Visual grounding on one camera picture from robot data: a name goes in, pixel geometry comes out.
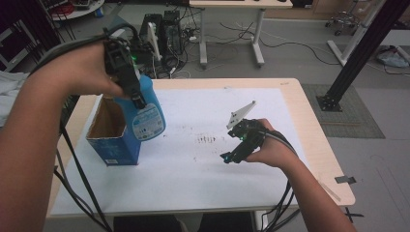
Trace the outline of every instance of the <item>gray floor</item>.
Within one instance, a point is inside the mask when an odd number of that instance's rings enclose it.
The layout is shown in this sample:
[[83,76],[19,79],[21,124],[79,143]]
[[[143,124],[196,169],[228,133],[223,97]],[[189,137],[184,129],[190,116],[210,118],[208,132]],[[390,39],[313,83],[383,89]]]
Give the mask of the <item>gray floor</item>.
[[[134,25],[146,13],[157,8],[109,4],[104,7],[105,16],[95,18],[86,15],[71,21],[78,38],[100,33],[109,26],[116,15]],[[318,47],[318,56],[329,63],[337,63],[336,57],[327,47],[327,40],[334,40],[344,47],[350,36],[334,36],[334,30],[324,27],[325,21],[271,20],[266,19],[261,39],[266,44],[298,42]],[[239,28],[235,23],[226,23]],[[189,51],[191,62],[175,78],[220,78],[220,77],[295,77],[306,84],[332,84],[341,70],[340,65],[319,62],[306,47],[286,44],[276,48],[262,45],[266,64],[259,68],[255,64],[247,41],[233,44],[216,44],[219,38],[236,38],[238,32],[223,29],[217,23],[207,24],[209,41],[209,64],[203,71],[196,60],[197,45]],[[399,70],[410,73],[410,70]],[[351,188],[356,204],[349,207],[351,213],[365,217],[354,217],[359,231],[409,231],[410,227],[410,77],[408,75],[385,74],[382,66],[368,61],[353,85],[366,104],[386,139],[355,139],[329,137],[337,159],[345,175],[353,176],[357,183]],[[70,220],[50,219],[44,231],[100,231],[87,218]],[[302,217],[298,216],[281,231],[306,231]]]

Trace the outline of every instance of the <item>blue box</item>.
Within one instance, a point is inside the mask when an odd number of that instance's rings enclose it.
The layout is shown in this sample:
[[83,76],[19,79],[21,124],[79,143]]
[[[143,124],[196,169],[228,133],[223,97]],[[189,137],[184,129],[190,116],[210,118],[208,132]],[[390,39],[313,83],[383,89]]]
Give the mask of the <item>blue box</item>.
[[138,164],[141,142],[127,130],[123,111],[113,99],[102,97],[86,139],[108,166]]

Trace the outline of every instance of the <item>black stand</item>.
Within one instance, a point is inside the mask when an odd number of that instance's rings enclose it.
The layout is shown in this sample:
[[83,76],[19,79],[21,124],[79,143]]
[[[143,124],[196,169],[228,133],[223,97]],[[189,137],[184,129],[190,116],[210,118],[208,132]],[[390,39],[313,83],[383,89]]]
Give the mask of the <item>black stand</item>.
[[325,96],[317,97],[322,111],[340,111],[338,103],[344,93],[362,70],[373,51],[389,34],[394,23],[406,11],[409,4],[410,0],[387,0],[385,2],[329,91]]

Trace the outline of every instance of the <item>blue bottle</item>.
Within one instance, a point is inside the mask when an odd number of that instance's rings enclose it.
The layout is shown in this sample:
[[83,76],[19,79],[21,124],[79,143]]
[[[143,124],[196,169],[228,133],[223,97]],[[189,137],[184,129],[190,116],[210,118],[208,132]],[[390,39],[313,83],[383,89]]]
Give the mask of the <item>blue bottle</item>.
[[147,103],[144,108],[135,107],[131,100],[114,98],[114,101],[123,109],[127,129],[135,135],[137,140],[146,141],[160,135],[165,130],[166,124],[154,92],[153,81],[142,74],[139,83],[141,94]]

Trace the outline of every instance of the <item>office chair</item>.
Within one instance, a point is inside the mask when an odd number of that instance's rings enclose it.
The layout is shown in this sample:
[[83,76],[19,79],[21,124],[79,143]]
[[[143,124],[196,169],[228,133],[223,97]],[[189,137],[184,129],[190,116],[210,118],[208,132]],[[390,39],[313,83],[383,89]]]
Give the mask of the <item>office chair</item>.
[[353,0],[347,12],[338,12],[333,16],[325,26],[330,27],[332,24],[337,25],[337,30],[335,31],[335,36],[340,36],[341,32],[345,27],[352,29],[352,35],[355,34],[356,29],[360,24],[360,19],[354,15],[356,6],[359,2],[368,2],[369,0]]

